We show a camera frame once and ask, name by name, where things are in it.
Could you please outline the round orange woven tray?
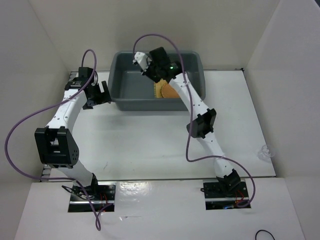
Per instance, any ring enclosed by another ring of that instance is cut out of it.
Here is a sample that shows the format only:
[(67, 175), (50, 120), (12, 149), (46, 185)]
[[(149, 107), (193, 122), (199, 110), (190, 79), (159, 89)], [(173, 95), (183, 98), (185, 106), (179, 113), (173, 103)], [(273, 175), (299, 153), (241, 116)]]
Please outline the round orange woven tray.
[(161, 96), (165, 99), (178, 99), (180, 96), (176, 90), (169, 84), (165, 84), (161, 87)]

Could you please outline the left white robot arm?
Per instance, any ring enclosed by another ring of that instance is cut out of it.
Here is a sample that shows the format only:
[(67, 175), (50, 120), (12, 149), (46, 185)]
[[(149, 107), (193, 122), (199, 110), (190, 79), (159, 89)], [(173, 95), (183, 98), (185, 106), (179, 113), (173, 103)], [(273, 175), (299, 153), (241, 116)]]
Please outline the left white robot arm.
[(81, 110), (112, 101), (107, 83), (99, 84), (96, 71), (81, 66), (78, 76), (66, 84), (63, 100), (65, 103), (58, 107), (51, 121), (34, 133), (40, 161), (58, 169), (67, 178), (78, 180), (83, 185), (83, 196), (94, 200), (102, 189), (95, 174), (81, 163), (80, 149), (72, 131)]

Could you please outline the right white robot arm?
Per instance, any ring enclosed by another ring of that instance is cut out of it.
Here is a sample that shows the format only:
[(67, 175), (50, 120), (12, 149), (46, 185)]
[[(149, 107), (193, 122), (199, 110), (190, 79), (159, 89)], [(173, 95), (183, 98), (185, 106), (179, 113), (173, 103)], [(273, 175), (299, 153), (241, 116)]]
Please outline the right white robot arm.
[(225, 159), (214, 133), (214, 122), (217, 112), (209, 108), (193, 87), (180, 61), (173, 61), (163, 47), (149, 52), (133, 54), (133, 63), (141, 68), (141, 74), (155, 83), (164, 80), (171, 86), (190, 113), (190, 123), (187, 124), (188, 138), (196, 139), (213, 157), (214, 173), (219, 184), (220, 193), (231, 196), (239, 186), (241, 179), (234, 167)]

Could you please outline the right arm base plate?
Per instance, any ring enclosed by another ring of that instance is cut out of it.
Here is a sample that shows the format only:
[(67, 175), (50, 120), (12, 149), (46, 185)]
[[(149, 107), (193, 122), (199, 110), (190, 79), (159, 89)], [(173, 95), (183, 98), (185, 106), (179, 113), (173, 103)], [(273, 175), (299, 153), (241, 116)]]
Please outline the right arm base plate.
[(245, 205), (250, 197), (245, 181), (241, 181), (235, 190), (225, 193), (216, 179), (204, 180), (200, 191), (204, 194), (206, 210), (239, 209), (237, 204)]

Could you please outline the square bamboo mat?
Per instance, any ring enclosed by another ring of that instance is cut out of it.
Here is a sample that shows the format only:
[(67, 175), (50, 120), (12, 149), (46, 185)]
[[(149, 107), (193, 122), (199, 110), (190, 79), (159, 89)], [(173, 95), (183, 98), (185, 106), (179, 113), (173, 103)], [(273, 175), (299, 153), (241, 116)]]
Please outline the square bamboo mat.
[(165, 81), (160, 80), (154, 84), (154, 95), (156, 98), (169, 98), (171, 86)]

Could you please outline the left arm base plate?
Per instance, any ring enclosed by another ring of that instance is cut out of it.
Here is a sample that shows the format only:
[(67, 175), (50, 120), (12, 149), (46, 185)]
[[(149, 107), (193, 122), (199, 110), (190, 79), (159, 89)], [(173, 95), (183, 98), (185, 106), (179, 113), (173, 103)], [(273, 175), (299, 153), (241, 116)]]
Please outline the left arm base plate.
[[(61, 186), (66, 192), (70, 194), (69, 199), (69, 213), (85, 213), (91, 212), (89, 201), (82, 191), (82, 189), (73, 185), (68, 187)], [(94, 210), (98, 213), (100, 210), (103, 212), (113, 212), (115, 210), (115, 198), (116, 198), (116, 183), (106, 182), (97, 186), (96, 193), (86, 188), (88, 196), (91, 200)]]

